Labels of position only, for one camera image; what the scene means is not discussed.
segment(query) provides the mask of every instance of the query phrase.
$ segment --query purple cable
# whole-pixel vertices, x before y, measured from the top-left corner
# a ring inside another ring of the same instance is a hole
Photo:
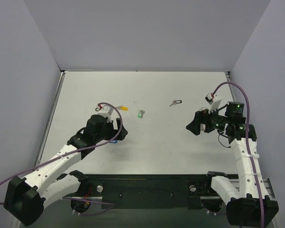
[[[97,202],[97,201],[92,201],[92,200],[86,200],[86,199],[78,199],[78,198],[72,198],[72,197],[63,197],[63,199],[68,199],[68,200],[76,200],[76,201],[80,201],[80,202],[88,202],[88,203],[93,203],[93,204],[102,204],[102,205],[111,205],[111,207],[105,209],[105,210],[102,210],[102,211],[99,211],[99,212],[96,212],[96,213],[92,213],[92,214],[87,214],[87,213],[80,213],[79,215],[80,216],[95,216],[95,215],[100,215],[100,214],[103,214],[111,209],[113,209],[114,207],[116,207],[115,204],[113,203],[105,203],[105,202]]]
[[[214,92],[212,93],[213,95],[217,92],[217,90],[225,84],[230,84],[233,85],[235,87],[237,87],[243,94],[244,98],[245,98],[245,102],[247,105],[247,117],[246,117],[246,129],[245,129],[245,138],[246,138],[246,147],[247,147],[247,151],[248,154],[251,155],[251,151],[250,151],[250,147],[249,147],[249,137],[248,137],[248,133],[249,133],[249,119],[250,119],[250,106],[249,106],[249,100],[248,97],[245,93],[245,91],[242,89],[242,87],[240,87],[238,84],[234,83],[234,82],[223,82],[221,84],[218,85],[218,87],[214,90]],[[252,170],[253,173],[257,173],[257,168],[256,168],[256,164],[255,161],[253,160],[253,157],[250,157],[251,160],[251,165],[252,165]],[[256,181],[256,188],[257,188],[257,192],[258,192],[258,197],[260,199],[260,209],[261,209],[261,228],[264,228],[264,220],[265,220],[265,213],[264,213],[264,204],[263,204],[263,199],[262,199],[262,191],[261,191],[261,186],[260,183],[258,182],[258,178],[256,175],[254,175],[255,177],[255,181]]]
[[[115,135],[112,139],[110,139],[110,140],[108,140],[108,141],[106,141],[106,142],[104,142],[104,143],[101,143],[101,144],[98,144],[98,145],[95,145],[95,146],[89,146],[89,147],[85,147],[85,148],[80,148],[80,149],[77,149],[77,150],[74,150],[74,151],[65,153],[65,154],[62,155],[62,157],[66,157],[66,156],[68,156],[68,155],[70,155],[70,154],[73,154],[73,153],[76,153],[76,152],[81,152],[81,151],[84,151],[84,150],[93,149],[93,148],[96,148],[96,147],[100,147],[100,146],[106,145],[106,144],[108,144],[110,141],[114,140],[114,139],[119,135],[119,133],[122,131],[123,119],[122,119],[122,115],[121,115],[120,112],[117,110],[117,108],[115,108],[113,105],[111,105],[111,104],[109,104],[109,103],[105,103],[105,102],[101,102],[101,103],[98,104],[98,106],[99,106],[99,105],[107,105],[107,106],[110,106],[110,107],[113,108],[113,109],[117,112],[117,114],[119,115],[119,118],[120,118],[120,128],[119,128],[118,132],[116,133],[116,135]],[[16,174],[14,174],[14,175],[12,175],[12,176],[10,176],[10,177],[4,179],[3,181],[1,181],[1,182],[0,182],[0,186],[1,186],[2,184],[4,184],[5,182],[9,181],[10,179],[12,179],[12,178],[18,176],[18,175],[27,173],[27,172],[29,172],[29,171],[36,170],[36,169],[38,169],[38,168],[40,168],[40,167],[42,167],[42,166],[45,166],[45,165],[47,165],[47,164],[50,164],[51,162],[57,161],[57,160],[59,160],[59,159],[62,159],[62,158],[61,158],[61,157],[56,157],[56,158],[53,158],[53,159],[51,159],[51,160],[49,160],[49,161],[46,161],[45,163],[42,163],[42,164],[40,164],[40,165],[37,165],[37,166],[35,166],[35,167],[33,167],[33,168],[30,168],[30,169],[27,169],[27,170],[18,172],[18,173],[16,173]]]

